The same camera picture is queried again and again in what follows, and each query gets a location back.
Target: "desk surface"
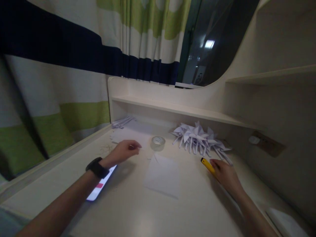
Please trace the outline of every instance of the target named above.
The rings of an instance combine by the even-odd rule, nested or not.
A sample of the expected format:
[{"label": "desk surface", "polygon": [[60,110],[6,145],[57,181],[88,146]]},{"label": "desk surface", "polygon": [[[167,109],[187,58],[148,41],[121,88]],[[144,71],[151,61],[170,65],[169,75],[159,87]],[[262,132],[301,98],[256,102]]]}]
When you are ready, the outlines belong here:
[{"label": "desk surface", "polygon": [[[175,137],[169,131],[169,128],[153,125],[152,135],[166,139],[164,150],[158,154],[179,165],[179,199],[143,186],[149,159],[154,153],[148,141],[146,150],[117,167],[96,201],[84,203],[68,228],[69,234],[148,237],[244,235],[238,209],[201,164],[201,156],[179,149],[179,144],[172,145]],[[112,129],[104,130],[99,138],[26,185],[1,206],[35,217],[84,173],[92,159],[106,156],[107,146],[115,146],[109,138],[112,132]],[[229,156],[244,189],[262,212],[270,206],[295,215],[242,159],[233,151]],[[215,152],[212,152],[212,157],[218,159]]]}]

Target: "hand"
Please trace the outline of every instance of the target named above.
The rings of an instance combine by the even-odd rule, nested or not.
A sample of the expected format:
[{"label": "hand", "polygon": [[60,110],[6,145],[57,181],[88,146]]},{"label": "hand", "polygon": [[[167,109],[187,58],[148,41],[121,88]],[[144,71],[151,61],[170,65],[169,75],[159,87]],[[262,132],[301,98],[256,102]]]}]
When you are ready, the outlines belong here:
[{"label": "hand", "polygon": [[134,140],[121,141],[111,153],[99,162],[104,168],[111,168],[123,161],[126,161],[133,155],[139,154],[139,148],[142,146]]},{"label": "hand", "polygon": [[210,160],[215,169],[215,175],[223,187],[236,198],[237,195],[244,193],[244,189],[238,179],[235,169],[221,160]]}]

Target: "yellow utility knife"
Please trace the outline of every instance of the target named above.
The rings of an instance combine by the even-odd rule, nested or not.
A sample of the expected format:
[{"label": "yellow utility knife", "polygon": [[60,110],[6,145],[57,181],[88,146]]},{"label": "yellow utility knife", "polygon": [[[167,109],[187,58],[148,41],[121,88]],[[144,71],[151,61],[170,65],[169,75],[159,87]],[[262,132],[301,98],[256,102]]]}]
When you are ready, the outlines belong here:
[{"label": "yellow utility knife", "polygon": [[215,169],[213,168],[213,166],[205,158],[202,158],[201,162],[211,172],[211,174],[214,176],[214,178],[216,178]]}]

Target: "phone screen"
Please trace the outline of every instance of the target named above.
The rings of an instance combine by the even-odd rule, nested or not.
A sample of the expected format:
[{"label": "phone screen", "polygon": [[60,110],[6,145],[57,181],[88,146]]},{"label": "phone screen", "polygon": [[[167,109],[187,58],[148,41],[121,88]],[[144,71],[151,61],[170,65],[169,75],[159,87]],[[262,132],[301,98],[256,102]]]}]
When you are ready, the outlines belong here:
[{"label": "phone screen", "polygon": [[109,180],[110,176],[112,175],[113,171],[115,170],[116,166],[113,166],[112,168],[110,168],[109,169],[110,172],[108,173],[108,175],[104,179],[100,180],[98,185],[94,188],[92,193],[90,193],[89,197],[87,198],[88,201],[94,201],[97,198],[97,196],[99,195],[99,193],[103,189],[104,185]]}]

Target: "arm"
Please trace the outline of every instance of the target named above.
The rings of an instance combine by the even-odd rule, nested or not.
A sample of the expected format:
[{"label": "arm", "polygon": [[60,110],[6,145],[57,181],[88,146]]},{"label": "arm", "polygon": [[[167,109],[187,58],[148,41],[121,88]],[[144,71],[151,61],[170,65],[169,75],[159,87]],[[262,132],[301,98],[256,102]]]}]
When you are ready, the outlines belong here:
[{"label": "arm", "polygon": [[220,160],[210,160],[215,169],[218,181],[233,196],[239,205],[248,228],[255,236],[277,237],[278,235],[272,229],[270,224],[258,210],[251,198],[244,191],[235,169],[227,163]]},{"label": "arm", "polygon": [[[124,140],[99,164],[109,169],[138,154],[140,147],[136,141]],[[100,180],[88,170],[16,236],[60,236]]]}]

